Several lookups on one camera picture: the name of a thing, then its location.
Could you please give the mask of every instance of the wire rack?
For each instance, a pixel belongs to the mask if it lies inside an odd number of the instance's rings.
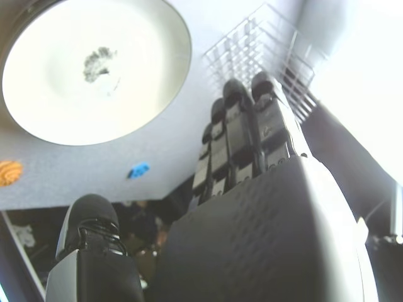
[[[215,97],[229,79],[250,87],[254,75],[265,70],[282,84],[300,123],[317,106],[309,86],[327,57],[269,4],[244,19],[204,57]]]

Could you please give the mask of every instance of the textured black panel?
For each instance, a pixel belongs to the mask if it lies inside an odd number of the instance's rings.
[[[300,159],[242,182],[177,221],[156,301],[324,301],[323,265]]]

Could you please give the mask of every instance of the white surface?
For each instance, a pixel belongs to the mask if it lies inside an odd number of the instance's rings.
[[[99,47],[112,58],[90,71],[107,68],[108,74],[87,81],[84,62]],[[107,142],[140,128],[173,100],[190,52],[186,25],[160,0],[62,1],[14,44],[4,100],[16,122],[38,138]]]
[[[21,179],[0,189],[1,209],[65,206],[88,193],[111,201],[160,199],[195,172],[202,133],[214,102],[205,79],[203,54],[263,1],[170,3],[188,26],[191,66],[174,101],[142,128],[111,142],[66,147],[27,134],[0,103],[0,158],[24,165]],[[269,3],[296,24],[304,0]],[[138,179],[127,179],[129,170],[139,162],[147,162],[150,171]]]
[[[403,184],[403,4],[364,1],[313,93],[396,181]]]

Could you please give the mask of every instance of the blue object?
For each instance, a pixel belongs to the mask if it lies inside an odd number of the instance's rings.
[[[146,162],[142,162],[141,164],[138,164],[133,167],[133,169],[130,171],[128,174],[128,178],[135,179],[140,176],[143,176],[144,173],[146,173],[150,169],[150,166]]]

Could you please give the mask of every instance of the robotic hand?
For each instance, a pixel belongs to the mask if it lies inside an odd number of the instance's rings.
[[[203,135],[188,214],[172,225],[150,299],[378,301],[365,246],[330,172],[316,161],[280,84],[229,81]],[[70,208],[47,301],[143,301],[107,201]]]

